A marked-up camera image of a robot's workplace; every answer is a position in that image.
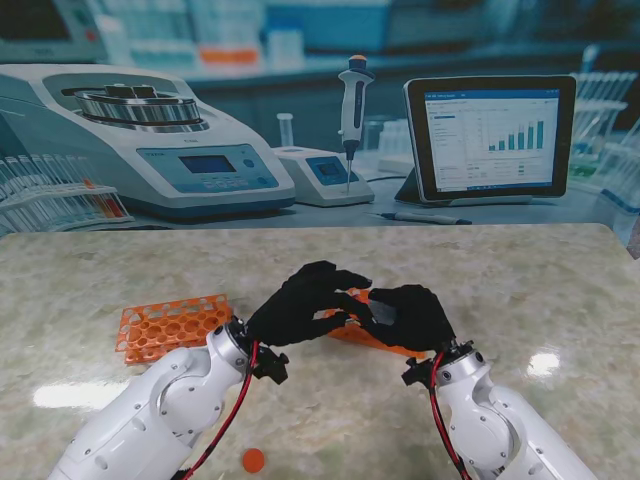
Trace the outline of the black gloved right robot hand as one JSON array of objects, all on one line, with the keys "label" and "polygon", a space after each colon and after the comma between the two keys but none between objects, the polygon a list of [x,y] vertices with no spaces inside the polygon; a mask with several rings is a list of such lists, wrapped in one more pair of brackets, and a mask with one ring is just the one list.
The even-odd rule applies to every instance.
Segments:
[{"label": "black gloved right robot hand", "polygon": [[[441,351],[455,339],[454,330],[438,297],[421,285],[403,285],[392,289],[374,288],[369,303],[356,310],[361,326],[387,346],[400,346],[415,352]],[[371,310],[384,304],[395,311],[391,324],[380,323]]]}]

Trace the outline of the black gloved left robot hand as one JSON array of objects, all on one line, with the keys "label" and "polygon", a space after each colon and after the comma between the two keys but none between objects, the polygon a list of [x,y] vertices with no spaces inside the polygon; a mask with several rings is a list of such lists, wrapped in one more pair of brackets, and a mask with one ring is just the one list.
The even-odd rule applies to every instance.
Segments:
[{"label": "black gloved left robot hand", "polygon": [[348,294],[367,289],[372,281],[321,260],[290,276],[248,320],[252,340],[282,347],[325,336],[346,325],[352,316],[372,320],[369,307]]}]

